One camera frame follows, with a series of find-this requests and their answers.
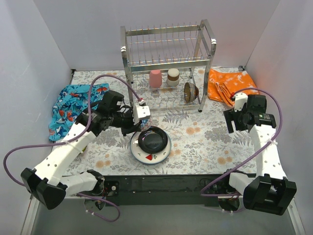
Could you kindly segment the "pink plastic cup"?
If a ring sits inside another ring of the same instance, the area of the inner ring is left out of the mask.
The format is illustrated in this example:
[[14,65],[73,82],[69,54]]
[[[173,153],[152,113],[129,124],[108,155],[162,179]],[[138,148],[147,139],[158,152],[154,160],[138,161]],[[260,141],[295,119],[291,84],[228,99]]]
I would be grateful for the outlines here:
[[152,89],[160,88],[162,85],[161,70],[151,70],[149,74],[149,84]]

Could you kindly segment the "beige bowl with patterned outside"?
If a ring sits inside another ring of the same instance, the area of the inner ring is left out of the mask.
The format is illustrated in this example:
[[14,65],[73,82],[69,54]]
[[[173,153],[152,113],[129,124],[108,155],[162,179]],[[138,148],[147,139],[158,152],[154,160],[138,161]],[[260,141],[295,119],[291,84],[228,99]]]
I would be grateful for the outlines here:
[[186,82],[184,85],[184,100],[186,103],[194,102],[199,96],[199,89],[191,82]]

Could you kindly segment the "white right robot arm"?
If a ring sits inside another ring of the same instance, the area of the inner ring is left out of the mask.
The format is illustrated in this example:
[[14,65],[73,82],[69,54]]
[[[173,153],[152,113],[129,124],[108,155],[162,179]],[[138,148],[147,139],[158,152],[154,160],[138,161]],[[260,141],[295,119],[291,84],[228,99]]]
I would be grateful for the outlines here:
[[222,191],[231,195],[236,191],[243,196],[249,210],[283,215],[297,187],[289,181],[281,166],[276,142],[274,115],[266,113],[264,95],[237,93],[232,96],[234,108],[224,112],[229,133],[247,130],[257,152],[255,178],[235,170],[221,182]]

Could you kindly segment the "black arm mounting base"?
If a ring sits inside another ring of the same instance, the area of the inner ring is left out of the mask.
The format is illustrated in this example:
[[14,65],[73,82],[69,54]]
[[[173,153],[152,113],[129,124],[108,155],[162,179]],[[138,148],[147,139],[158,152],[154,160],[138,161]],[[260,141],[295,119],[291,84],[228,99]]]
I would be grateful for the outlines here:
[[224,181],[219,181],[205,191],[201,190],[218,177],[208,175],[131,175],[107,176],[105,199],[118,206],[130,205],[203,205],[227,212],[240,212],[240,198]]

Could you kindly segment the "white brown steel cup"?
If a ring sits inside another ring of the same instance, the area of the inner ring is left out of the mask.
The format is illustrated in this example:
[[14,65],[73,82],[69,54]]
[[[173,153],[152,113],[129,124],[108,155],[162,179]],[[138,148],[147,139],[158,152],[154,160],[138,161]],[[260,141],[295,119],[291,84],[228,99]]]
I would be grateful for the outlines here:
[[179,83],[179,70],[178,69],[169,69],[167,72],[166,83],[169,87],[175,87]]

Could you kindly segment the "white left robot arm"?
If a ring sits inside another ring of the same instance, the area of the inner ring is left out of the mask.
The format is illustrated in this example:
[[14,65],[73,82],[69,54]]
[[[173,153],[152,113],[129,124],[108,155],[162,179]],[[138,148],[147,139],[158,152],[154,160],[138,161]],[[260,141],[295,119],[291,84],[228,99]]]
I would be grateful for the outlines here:
[[74,176],[64,176],[73,160],[87,145],[109,127],[121,129],[125,136],[141,131],[143,121],[151,112],[144,100],[138,105],[124,104],[124,96],[115,91],[104,93],[100,101],[91,104],[76,119],[69,132],[51,153],[33,169],[25,168],[21,178],[27,191],[47,209],[59,206],[68,195],[88,191],[94,196],[104,190],[105,178],[95,170]]

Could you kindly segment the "white blue patterned bowl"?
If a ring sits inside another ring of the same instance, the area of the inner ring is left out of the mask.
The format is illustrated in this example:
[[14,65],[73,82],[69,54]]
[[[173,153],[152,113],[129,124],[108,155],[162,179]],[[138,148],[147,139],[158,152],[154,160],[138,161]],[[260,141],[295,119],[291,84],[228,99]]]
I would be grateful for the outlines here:
[[140,127],[140,131],[143,132],[143,131],[148,130],[151,127],[151,125],[152,125],[152,120],[153,120],[152,116],[150,116],[147,119],[141,120],[140,121],[140,126],[139,126]]

